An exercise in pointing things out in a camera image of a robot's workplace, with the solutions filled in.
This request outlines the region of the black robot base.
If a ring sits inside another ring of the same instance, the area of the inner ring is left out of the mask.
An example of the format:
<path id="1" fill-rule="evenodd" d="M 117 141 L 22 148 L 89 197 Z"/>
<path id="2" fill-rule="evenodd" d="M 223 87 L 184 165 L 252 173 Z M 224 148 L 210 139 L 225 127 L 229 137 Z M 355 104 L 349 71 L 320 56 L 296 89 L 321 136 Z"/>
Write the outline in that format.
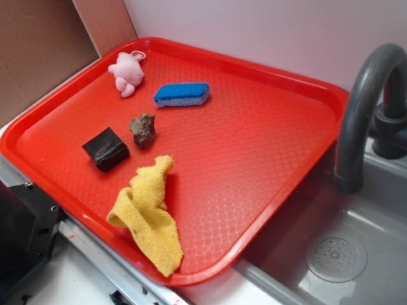
<path id="1" fill-rule="evenodd" d="M 1 183 L 1 301 L 51 259 L 63 210 L 37 185 Z"/>

